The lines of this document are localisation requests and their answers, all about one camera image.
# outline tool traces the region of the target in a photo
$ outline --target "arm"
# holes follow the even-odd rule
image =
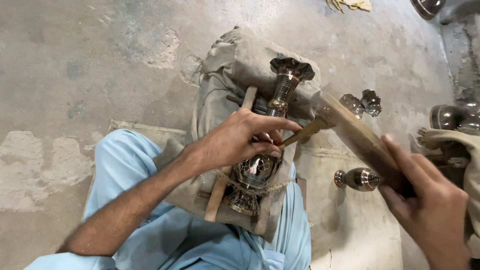
[[[239,109],[202,139],[186,147],[166,168],[120,194],[78,227],[58,250],[112,256],[153,209],[178,185],[205,171],[229,166],[256,154],[280,156],[272,144],[277,130],[298,131],[289,120]],[[261,141],[252,141],[252,136]]]
[[[468,269],[470,252],[464,243],[468,195],[424,156],[405,152],[389,136],[382,140],[418,195],[404,199],[380,186],[390,211],[423,250],[432,270]]]

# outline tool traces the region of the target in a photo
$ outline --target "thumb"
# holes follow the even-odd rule
[[[378,187],[380,193],[384,197],[390,212],[403,225],[410,217],[411,210],[405,200],[395,192],[391,187],[387,185],[381,185]]]
[[[282,151],[272,143],[257,142],[250,143],[250,145],[245,149],[244,154],[247,156],[247,159],[258,154],[280,158]]]

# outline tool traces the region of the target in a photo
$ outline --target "light blue trousers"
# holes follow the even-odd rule
[[[152,158],[160,152],[137,132],[117,130],[102,139],[95,149],[96,179],[84,219],[155,174]],[[272,244],[241,227],[207,222],[161,202],[113,258],[54,254],[27,269],[307,269],[310,259],[307,213],[300,188],[291,183]]]

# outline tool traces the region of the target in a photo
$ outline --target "brass vase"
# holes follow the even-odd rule
[[[273,98],[268,102],[266,116],[285,117],[288,100],[302,80],[312,80],[315,72],[308,63],[294,58],[275,58],[270,68],[276,73],[277,83]],[[272,181],[283,161],[269,155],[256,155],[233,166],[235,180],[245,189],[261,191]],[[232,189],[223,198],[223,202],[240,213],[258,215],[258,198],[240,189]]]

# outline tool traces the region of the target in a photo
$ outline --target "person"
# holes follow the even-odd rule
[[[281,141],[281,129],[301,127],[239,109],[159,172],[152,158],[161,150],[153,142],[127,130],[110,133],[95,151],[96,180],[84,223],[56,254],[39,257],[26,269],[308,269],[310,229],[295,183],[287,186],[271,244],[241,227],[204,221],[163,201],[176,186],[208,170],[256,154],[279,156],[272,140]],[[253,136],[260,140],[252,141]],[[418,195],[404,199],[380,186],[391,212],[431,269],[467,269],[467,194],[422,155],[405,152],[389,136],[382,140]]]

